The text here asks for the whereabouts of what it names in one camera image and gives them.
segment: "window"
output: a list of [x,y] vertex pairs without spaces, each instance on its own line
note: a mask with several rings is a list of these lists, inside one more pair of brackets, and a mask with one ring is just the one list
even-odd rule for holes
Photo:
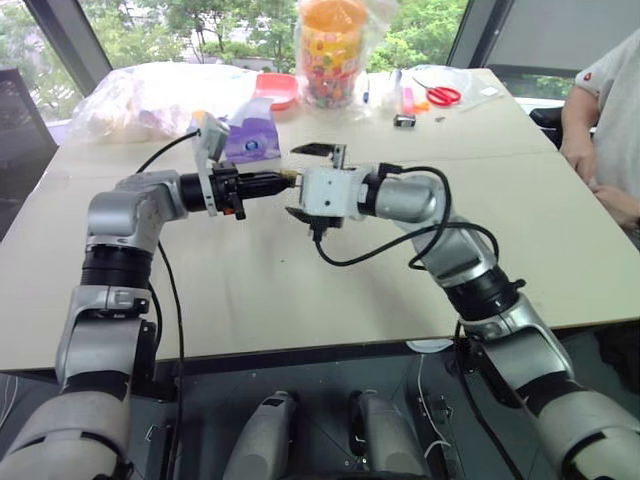
[[181,34],[188,36],[188,31],[171,28],[162,3],[166,2],[80,0],[113,68],[184,60],[185,40]]
[[514,97],[564,100],[573,86],[573,75],[534,75],[492,69]]
[[[444,64],[468,0],[399,0],[370,71]],[[297,0],[80,0],[114,68],[150,61],[293,72]]]
[[70,118],[82,100],[22,1],[0,2],[0,65],[19,69],[45,122]]
[[368,70],[382,72],[420,64],[444,65],[468,0],[399,0],[400,10]]

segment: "beige table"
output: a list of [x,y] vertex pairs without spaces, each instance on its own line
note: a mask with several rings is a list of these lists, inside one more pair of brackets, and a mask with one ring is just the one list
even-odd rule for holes
[[[497,115],[498,123],[477,135],[482,118],[493,117],[494,109],[504,116]],[[351,137],[346,127],[335,125],[333,135],[325,127],[324,137],[316,139],[347,141],[352,164],[419,157],[418,164],[444,170],[456,210],[496,234],[503,268],[512,279],[528,281],[525,292],[550,326],[640,315],[640,256],[518,109],[508,98],[478,107],[464,114],[471,128],[449,122],[451,113],[438,124],[437,137],[428,129],[396,132],[389,127],[387,138],[370,135],[367,144],[356,137],[356,127]],[[307,118],[285,123],[279,125],[283,145],[314,139]],[[357,134],[365,135],[367,130],[360,128]],[[406,138],[399,158],[381,158],[381,152],[393,151],[385,142],[398,135]],[[512,154],[506,141],[485,145],[487,138],[498,142],[504,137],[513,142]],[[424,151],[421,138],[428,139]],[[526,154],[521,145],[533,153]],[[69,144],[60,149],[0,244],[0,370],[53,365],[70,291],[80,277],[88,202],[157,146]],[[484,155],[474,156],[474,151]],[[319,162],[286,156],[254,168]],[[157,165],[169,167],[194,170],[189,145],[169,152]],[[331,267],[317,256],[306,227],[283,211],[295,195],[246,202],[243,222],[200,213],[165,227],[162,237],[183,304],[188,357],[451,335],[456,314],[427,274],[407,269],[410,245],[358,266]],[[400,233],[389,221],[346,222],[342,230],[330,232],[325,247],[336,258],[350,258]],[[165,311],[158,358],[175,358],[175,313],[157,258],[152,281]]]

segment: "person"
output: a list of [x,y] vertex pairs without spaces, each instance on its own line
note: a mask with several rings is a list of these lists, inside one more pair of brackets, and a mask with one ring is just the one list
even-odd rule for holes
[[640,250],[639,119],[640,29],[576,75],[560,148]]

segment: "white cable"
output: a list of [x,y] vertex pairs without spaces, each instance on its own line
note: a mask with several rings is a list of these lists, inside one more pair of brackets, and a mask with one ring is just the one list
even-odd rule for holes
[[437,445],[445,445],[447,447],[451,446],[451,445],[449,445],[447,442],[445,442],[443,440],[434,440],[433,442],[431,442],[431,445],[429,445],[429,448],[427,448],[427,450],[424,452],[424,459],[425,460],[427,459],[427,457],[431,453],[431,450],[433,450],[433,447],[435,447]]
[[18,395],[18,377],[15,377],[16,379],[16,383],[13,387],[13,395],[11,396],[11,402],[9,402],[9,405],[7,406],[6,412],[3,413],[2,418],[0,418],[0,430],[2,430],[2,427],[4,426],[4,423],[7,421],[7,418],[9,418],[9,414],[11,413],[11,409],[13,409],[13,405],[16,402],[16,396]]
[[418,369],[418,392],[420,392],[422,409],[424,410],[424,413],[427,415],[427,418],[429,419],[431,428],[433,428],[433,431],[436,432],[436,435],[440,437],[440,440],[436,440],[435,442],[433,442],[431,445],[429,445],[429,448],[427,448],[427,450],[424,452],[424,457],[427,458],[427,455],[431,451],[431,448],[433,448],[436,445],[436,442],[440,442],[440,444],[445,445],[447,447],[450,447],[451,444],[445,440],[444,435],[442,435],[442,433],[440,433],[440,430],[438,430],[438,427],[436,427],[436,424],[434,423],[433,418],[431,418],[431,413],[429,412],[429,408],[427,407],[427,402],[424,399],[424,394],[422,393],[422,366],[423,365],[424,365],[424,355],[420,355],[420,368]]
[[4,417],[4,414],[7,411],[7,402],[9,400],[9,398],[7,397],[7,394],[9,393],[9,382],[11,381],[11,376],[6,375],[6,377],[7,377],[7,381],[4,384],[4,401],[2,402],[2,413],[0,413],[0,419]]

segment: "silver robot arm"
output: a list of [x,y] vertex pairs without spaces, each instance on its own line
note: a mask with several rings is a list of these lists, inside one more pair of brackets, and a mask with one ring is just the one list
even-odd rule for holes
[[[407,232],[439,223],[445,205],[443,184],[424,175],[388,175],[401,171],[385,164],[378,172],[307,171],[300,208],[291,213],[310,223],[316,242],[328,227],[339,227],[337,219],[344,216],[391,219]],[[464,221],[451,213],[449,222]],[[413,239],[418,253],[433,235]],[[499,382],[528,412],[557,474],[581,480],[637,479],[640,422],[613,400],[576,382],[566,351],[518,292],[524,282],[509,281],[478,232],[445,230],[421,262],[446,292],[465,333],[485,359],[480,365],[483,376]]]
[[219,124],[202,129],[198,173],[137,174],[91,201],[81,281],[56,358],[61,392],[24,425],[0,463],[1,480],[129,478],[132,386],[155,366],[155,325],[142,316],[162,226],[204,210],[243,219],[243,200],[295,184],[295,172],[240,174],[212,162],[226,133]]

